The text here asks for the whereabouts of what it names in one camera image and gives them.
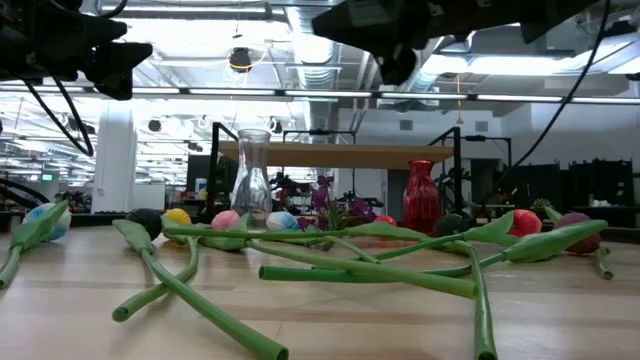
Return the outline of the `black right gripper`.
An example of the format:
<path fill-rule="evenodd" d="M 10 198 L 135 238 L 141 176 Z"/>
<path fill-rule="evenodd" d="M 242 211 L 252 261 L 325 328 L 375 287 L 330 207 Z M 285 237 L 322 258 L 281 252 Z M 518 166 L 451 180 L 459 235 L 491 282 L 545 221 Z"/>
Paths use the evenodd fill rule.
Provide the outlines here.
<path fill-rule="evenodd" d="M 360 49 L 397 47 L 379 60 L 382 82 L 402 85 L 416 64 L 413 49 L 429 36 L 466 39 L 519 22 L 509 0 L 344 0 L 312 19 L 313 34 Z"/>

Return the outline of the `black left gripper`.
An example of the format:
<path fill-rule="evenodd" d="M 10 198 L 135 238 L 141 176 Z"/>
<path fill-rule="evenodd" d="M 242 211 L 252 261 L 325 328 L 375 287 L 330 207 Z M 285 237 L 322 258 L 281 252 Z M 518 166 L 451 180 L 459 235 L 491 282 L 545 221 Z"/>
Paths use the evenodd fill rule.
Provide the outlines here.
<path fill-rule="evenodd" d="M 45 77 L 74 81 L 93 70 L 94 87 L 130 100 L 133 69 L 153 53 L 148 43 L 109 43 L 127 33 L 123 22 L 81 10 L 83 0 L 0 0 L 0 82 Z"/>

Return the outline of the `purple artificial flower bunch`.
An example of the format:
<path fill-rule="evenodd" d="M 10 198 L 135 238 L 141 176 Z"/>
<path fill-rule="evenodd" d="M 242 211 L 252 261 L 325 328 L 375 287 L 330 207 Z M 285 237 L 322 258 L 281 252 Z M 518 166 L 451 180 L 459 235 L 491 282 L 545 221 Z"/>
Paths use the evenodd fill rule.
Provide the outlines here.
<path fill-rule="evenodd" d="M 297 218 L 300 230 L 338 231 L 371 223 L 377 218 L 372 204 L 365 198 L 358 197 L 354 191 L 334 197 L 333 183 L 333 177 L 318 177 L 317 187 L 311 191 L 313 216 Z"/>

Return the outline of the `white blue artificial tulip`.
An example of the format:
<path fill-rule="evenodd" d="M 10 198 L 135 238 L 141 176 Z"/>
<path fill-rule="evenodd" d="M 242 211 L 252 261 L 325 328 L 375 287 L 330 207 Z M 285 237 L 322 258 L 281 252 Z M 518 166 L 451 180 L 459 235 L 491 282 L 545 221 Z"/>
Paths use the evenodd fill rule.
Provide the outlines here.
<path fill-rule="evenodd" d="M 274 241 L 312 247 L 318 244 L 340 245 L 358 255 L 360 261 L 379 264 L 373 255 L 366 253 L 351 242 L 344 240 L 345 230 L 322 231 L 303 218 L 302 227 L 298 219 L 287 212 L 274 212 L 268 215 L 266 227 L 269 233 L 275 233 Z"/>
<path fill-rule="evenodd" d="M 22 223 L 11 231 L 8 257 L 0 267 L 0 289 L 6 288 L 14 279 L 24 252 L 64 237 L 70 225 L 67 201 L 45 203 L 30 210 Z"/>

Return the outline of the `pink artificial tulip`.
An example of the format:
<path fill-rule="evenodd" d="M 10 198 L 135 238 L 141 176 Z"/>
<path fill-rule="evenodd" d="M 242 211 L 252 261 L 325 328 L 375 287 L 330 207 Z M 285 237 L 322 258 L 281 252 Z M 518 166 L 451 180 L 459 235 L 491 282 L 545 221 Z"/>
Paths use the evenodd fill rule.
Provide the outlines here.
<path fill-rule="evenodd" d="M 476 282 L 465 280 L 461 275 L 451 275 L 442 271 L 420 272 L 404 268 L 386 266 L 384 259 L 406 255 L 423 248 L 450 242 L 450 237 L 429 239 L 426 235 L 406 229 L 394 227 L 384 222 L 372 222 L 337 231 L 302 232 L 296 229 L 285 229 L 276 232 L 251 233 L 248 230 L 250 216 L 238 215 L 234 211 L 224 211 L 214 217 L 210 226 L 194 227 L 193 232 L 203 238 L 203 244 L 220 250 L 235 248 L 251 248 L 256 251 L 286 258 L 289 260 L 311 264 L 311 270 L 289 268 L 264 268 L 259 271 L 263 280 L 282 281 L 319 281 L 338 283 L 384 283 L 401 282 L 435 290 L 451 295 L 474 299 L 479 293 Z M 415 240 L 415 245 L 371 255 L 346 241 L 346 236 L 372 236 L 384 239 Z M 352 252 L 355 259 L 341 259 L 314 255 L 299 251 L 280 249 L 264 245 L 262 242 L 275 241 L 289 244 L 309 245 L 314 242 L 337 243 Z"/>

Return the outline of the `orange red artificial tulip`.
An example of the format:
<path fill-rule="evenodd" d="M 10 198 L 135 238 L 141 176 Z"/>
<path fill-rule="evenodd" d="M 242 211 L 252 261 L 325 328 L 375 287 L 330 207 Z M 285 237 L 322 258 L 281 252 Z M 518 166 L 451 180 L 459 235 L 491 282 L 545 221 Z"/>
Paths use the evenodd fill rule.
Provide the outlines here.
<path fill-rule="evenodd" d="M 476 241 L 484 243 L 494 243 L 505 247 L 510 247 L 521 240 L 526 235 L 539 233 L 542 229 L 542 222 L 538 216 L 529 210 L 516 209 L 507 213 L 512 215 L 512 222 L 506 233 L 496 232 L 491 229 L 484 231 L 489 225 L 497 223 L 494 221 L 481 227 L 468 228 L 466 220 L 457 214 L 447 214 L 442 216 L 435 224 L 434 235 L 436 237 L 444 237 L 449 235 L 466 234 L 463 241 Z M 453 242 L 444 243 L 433 247 L 439 250 L 460 252 L 466 255 L 466 252 L 459 245 Z M 447 277 L 461 277 L 471 272 L 470 266 L 457 268 L 434 270 L 435 275 Z"/>

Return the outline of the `dark maroon artificial tulip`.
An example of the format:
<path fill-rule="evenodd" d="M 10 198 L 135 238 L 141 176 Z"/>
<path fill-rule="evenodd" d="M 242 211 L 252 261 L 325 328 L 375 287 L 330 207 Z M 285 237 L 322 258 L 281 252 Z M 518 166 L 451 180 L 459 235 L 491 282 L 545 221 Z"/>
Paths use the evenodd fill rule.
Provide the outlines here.
<path fill-rule="evenodd" d="M 548 232 L 516 231 L 512 228 L 507 232 L 494 230 L 496 221 L 482 227 L 471 228 L 461 234 L 461 239 L 447 242 L 443 247 L 448 251 L 460 252 L 466 256 L 470 254 L 471 243 L 485 242 L 502 245 L 504 249 L 488 258 L 479 260 L 471 258 L 466 266 L 428 270 L 428 275 L 447 278 L 461 278 L 471 274 L 474 270 L 481 270 L 498 262 L 531 263 L 547 261 L 563 252 L 576 254 L 594 253 L 601 259 L 605 251 L 600 246 L 600 232 L 608 227 L 604 220 L 593 220 L 581 213 L 558 215 L 553 213 L 551 219 L 554 228 Z M 272 281 L 315 281 L 330 283 L 384 283 L 386 280 L 380 275 L 365 275 L 360 272 L 334 269 L 296 269 L 285 267 L 263 266 L 258 276 L 262 280 Z"/>

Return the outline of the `wooden shelf black legs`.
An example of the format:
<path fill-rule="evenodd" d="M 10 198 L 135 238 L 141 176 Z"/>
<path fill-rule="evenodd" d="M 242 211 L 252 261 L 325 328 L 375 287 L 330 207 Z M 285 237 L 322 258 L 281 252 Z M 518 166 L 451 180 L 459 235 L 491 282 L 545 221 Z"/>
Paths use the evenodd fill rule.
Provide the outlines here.
<path fill-rule="evenodd" d="M 268 162 L 275 167 L 309 168 L 356 168 L 400 170 L 414 160 L 431 160 L 434 163 L 454 159 L 454 169 L 461 169 L 460 129 L 450 130 L 454 134 L 452 147 L 438 146 L 431 142 L 427 146 L 405 145 L 351 145 L 351 144 L 314 144 L 273 142 L 270 138 Z M 212 144 L 210 152 L 209 176 L 207 180 L 206 210 L 213 218 L 215 198 L 218 194 L 217 172 L 218 155 L 238 163 L 239 136 L 233 134 L 224 125 L 215 122 L 212 125 Z"/>

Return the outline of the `long ceiling light bar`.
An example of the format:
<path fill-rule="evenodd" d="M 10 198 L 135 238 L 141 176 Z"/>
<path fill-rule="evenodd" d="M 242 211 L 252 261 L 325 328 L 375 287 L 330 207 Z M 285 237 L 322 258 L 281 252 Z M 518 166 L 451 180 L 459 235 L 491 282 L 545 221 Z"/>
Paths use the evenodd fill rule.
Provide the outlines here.
<path fill-rule="evenodd" d="M 71 95 L 104 97 L 95 87 L 67 86 Z M 0 93 L 29 92 L 23 84 L 0 84 Z M 503 95 L 474 93 L 408 93 L 387 91 L 338 91 L 338 90 L 291 90 L 291 89 L 249 89 L 249 88 L 171 88 L 171 87 L 134 87 L 134 98 L 163 99 L 374 99 L 374 100 L 420 100 L 420 101 L 471 101 L 471 102 L 515 102 L 515 103 L 548 103 L 559 104 L 564 100 L 561 96 L 540 95 Z M 640 106 L 639 97 L 573 97 L 570 104 L 579 105 L 625 105 Z"/>

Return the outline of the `white pillar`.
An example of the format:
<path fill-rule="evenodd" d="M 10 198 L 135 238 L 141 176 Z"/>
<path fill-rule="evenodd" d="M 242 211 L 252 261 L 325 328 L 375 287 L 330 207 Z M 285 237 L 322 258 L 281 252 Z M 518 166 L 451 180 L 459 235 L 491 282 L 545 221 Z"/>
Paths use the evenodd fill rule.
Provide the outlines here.
<path fill-rule="evenodd" d="M 92 212 L 129 212 L 136 174 L 137 131 L 131 106 L 107 100 L 101 107 Z"/>

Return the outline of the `black ceiling device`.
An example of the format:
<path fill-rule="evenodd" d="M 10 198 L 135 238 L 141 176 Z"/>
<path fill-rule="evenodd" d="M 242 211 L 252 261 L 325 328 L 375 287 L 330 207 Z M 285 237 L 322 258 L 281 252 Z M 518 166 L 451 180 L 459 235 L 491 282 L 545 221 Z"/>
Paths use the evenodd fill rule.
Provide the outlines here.
<path fill-rule="evenodd" d="M 248 73 L 253 67 L 250 50 L 247 47 L 235 47 L 229 56 L 228 65 L 236 73 Z"/>

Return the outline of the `red glass vase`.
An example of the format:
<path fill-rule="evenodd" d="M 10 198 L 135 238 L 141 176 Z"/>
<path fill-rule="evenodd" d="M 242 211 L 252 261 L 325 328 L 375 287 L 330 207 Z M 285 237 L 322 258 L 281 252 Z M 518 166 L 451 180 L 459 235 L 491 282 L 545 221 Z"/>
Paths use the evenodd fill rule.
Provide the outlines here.
<path fill-rule="evenodd" d="M 441 216 L 440 194 L 431 171 L 431 160 L 414 160 L 409 163 L 409 181 L 403 200 L 404 227 L 430 235 Z"/>

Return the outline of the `clear glass vase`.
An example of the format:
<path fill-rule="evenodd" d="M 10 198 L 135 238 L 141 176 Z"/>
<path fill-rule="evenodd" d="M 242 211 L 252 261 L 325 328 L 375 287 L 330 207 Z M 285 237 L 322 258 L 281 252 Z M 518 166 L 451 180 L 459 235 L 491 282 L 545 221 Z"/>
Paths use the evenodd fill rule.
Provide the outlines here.
<path fill-rule="evenodd" d="M 232 192 L 231 209 L 246 215 L 250 229 L 265 230 L 272 210 L 272 197 L 267 178 L 267 162 L 271 134 L 260 129 L 238 132 L 238 171 Z"/>

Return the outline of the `silver ventilation duct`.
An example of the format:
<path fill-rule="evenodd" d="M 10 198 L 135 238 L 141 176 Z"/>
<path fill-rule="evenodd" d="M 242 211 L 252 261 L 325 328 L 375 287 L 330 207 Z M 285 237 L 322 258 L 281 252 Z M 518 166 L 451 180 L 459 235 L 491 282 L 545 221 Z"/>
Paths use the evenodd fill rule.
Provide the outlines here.
<path fill-rule="evenodd" d="M 327 11 L 333 0 L 303 0 L 304 5 L 289 7 L 286 14 L 292 32 L 292 49 L 296 63 L 298 83 L 302 90 L 335 90 L 338 71 L 336 45 L 333 41 L 316 36 L 312 20 Z M 339 105 L 336 100 L 308 100 L 304 102 L 304 119 L 309 130 L 337 130 Z"/>
<path fill-rule="evenodd" d="M 424 49 L 414 51 L 417 64 L 402 89 L 412 93 L 425 93 L 441 75 L 465 73 L 468 70 L 468 60 L 461 54 L 469 51 L 470 47 L 470 38 L 458 41 L 453 35 L 428 40 Z"/>

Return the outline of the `black background station frame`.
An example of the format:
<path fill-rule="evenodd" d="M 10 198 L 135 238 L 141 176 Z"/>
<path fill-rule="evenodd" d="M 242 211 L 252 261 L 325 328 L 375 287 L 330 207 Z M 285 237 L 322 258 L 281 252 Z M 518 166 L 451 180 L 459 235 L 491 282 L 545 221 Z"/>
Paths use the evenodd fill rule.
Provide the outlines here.
<path fill-rule="evenodd" d="M 491 136 L 487 137 L 484 135 L 466 135 L 463 137 L 463 139 L 468 142 L 492 141 L 494 144 L 496 144 L 497 141 L 504 141 L 506 143 L 506 149 L 507 149 L 506 151 L 507 163 L 502 167 L 501 174 L 505 175 L 511 169 L 513 165 L 513 160 L 512 160 L 512 140 L 510 137 L 491 137 Z M 499 185 L 502 182 L 502 177 L 498 177 L 497 172 L 498 172 L 498 167 L 495 166 L 494 169 L 491 171 L 491 176 L 490 176 L 491 187 L 483 195 L 478 205 L 478 207 L 481 208 L 482 210 L 488 207 L 488 202 L 490 198 L 499 190 Z"/>
<path fill-rule="evenodd" d="M 327 130 L 327 129 L 322 129 L 322 128 L 316 128 L 316 129 L 311 129 L 311 130 L 284 130 L 282 133 L 282 140 L 281 142 L 287 143 L 287 142 L 296 142 L 296 140 L 287 140 L 287 136 L 289 134 L 296 134 L 296 138 L 299 135 L 307 135 L 309 137 L 313 137 L 313 136 L 320 136 L 320 137 L 331 137 L 334 136 L 335 137 L 335 143 L 337 144 L 339 141 L 339 137 L 341 135 L 349 135 L 351 136 L 351 145 L 356 145 L 357 144 L 357 133 L 356 131 L 353 130 L 346 130 L 346 131 L 341 131 L 341 130 Z M 351 168 L 351 192 L 355 195 L 357 193 L 357 189 L 356 189 L 356 168 Z"/>

